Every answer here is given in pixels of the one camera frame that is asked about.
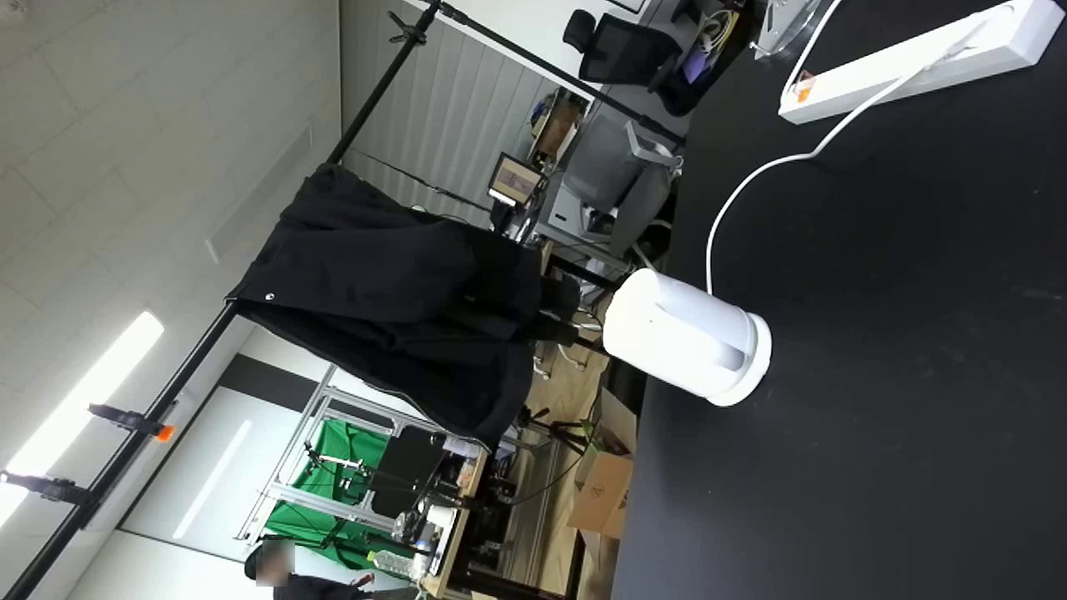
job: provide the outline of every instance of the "office chair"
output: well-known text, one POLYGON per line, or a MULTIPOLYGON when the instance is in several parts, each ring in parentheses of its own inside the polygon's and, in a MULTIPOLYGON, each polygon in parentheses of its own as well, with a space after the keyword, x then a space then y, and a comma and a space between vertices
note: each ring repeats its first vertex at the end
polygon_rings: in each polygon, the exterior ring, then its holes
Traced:
POLYGON ((635 83, 657 90, 676 67, 680 48, 663 29, 635 26, 610 13, 572 11, 564 41, 582 52, 577 78, 596 83, 635 83))

